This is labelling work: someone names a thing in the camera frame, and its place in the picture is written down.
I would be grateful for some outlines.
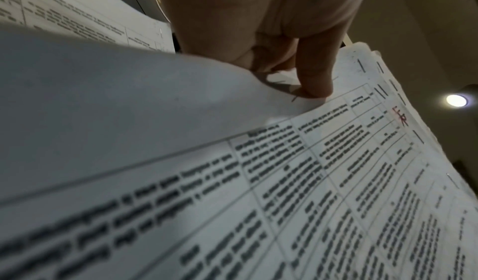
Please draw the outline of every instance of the paper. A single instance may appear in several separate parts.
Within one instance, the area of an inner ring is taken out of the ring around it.
[[[120,0],[0,0],[0,22],[174,52],[168,24],[153,20]]]
[[[191,56],[0,45],[1,280],[478,276],[478,202],[364,44],[325,103]]]

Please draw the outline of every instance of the printed page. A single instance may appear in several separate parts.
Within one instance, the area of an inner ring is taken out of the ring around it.
[[[0,279],[476,278],[478,205],[366,45],[324,102],[48,37],[0,33]]]
[[[149,18],[121,0],[0,0],[0,22],[175,52],[169,24]]]

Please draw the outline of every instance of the ceiling light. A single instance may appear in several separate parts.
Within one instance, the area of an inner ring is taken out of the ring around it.
[[[468,101],[465,97],[458,95],[458,94],[452,94],[447,96],[447,103],[450,106],[461,108],[467,105]]]

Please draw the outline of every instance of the human hand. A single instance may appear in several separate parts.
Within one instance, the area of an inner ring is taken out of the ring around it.
[[[362,0],[161,0],[183,52],[256,72],[297,68],[331,95],[332,67]]]

